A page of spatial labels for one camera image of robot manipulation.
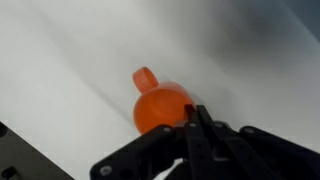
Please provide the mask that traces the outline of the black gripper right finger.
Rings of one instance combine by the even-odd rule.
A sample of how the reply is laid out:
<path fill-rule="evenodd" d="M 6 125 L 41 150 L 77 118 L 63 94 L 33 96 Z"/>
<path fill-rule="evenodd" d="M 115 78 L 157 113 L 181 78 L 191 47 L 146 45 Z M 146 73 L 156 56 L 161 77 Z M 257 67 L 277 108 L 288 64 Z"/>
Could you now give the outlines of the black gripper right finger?
<path fill-rule="evenodd" d="M 231 180 L 280 180 L 244 138 L 228 124 L 213 120 L 204 105 L 197 106 L 197 115 L 212 146 L 218 175 Z"/>

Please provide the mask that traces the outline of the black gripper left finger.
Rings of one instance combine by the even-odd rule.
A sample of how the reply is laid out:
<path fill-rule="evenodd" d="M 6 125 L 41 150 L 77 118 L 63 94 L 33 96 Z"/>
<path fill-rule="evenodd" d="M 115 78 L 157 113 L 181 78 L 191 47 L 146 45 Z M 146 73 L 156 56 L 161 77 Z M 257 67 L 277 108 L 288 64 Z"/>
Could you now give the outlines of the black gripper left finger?
<path fill-rule="evenodd" d="M 193 105 L 186 105 L 185 111 L 187 123 L 184 125 L 184 132 L 192 180 L 213 180 L 214 164 L 211 148 L 198 113 Z"/>

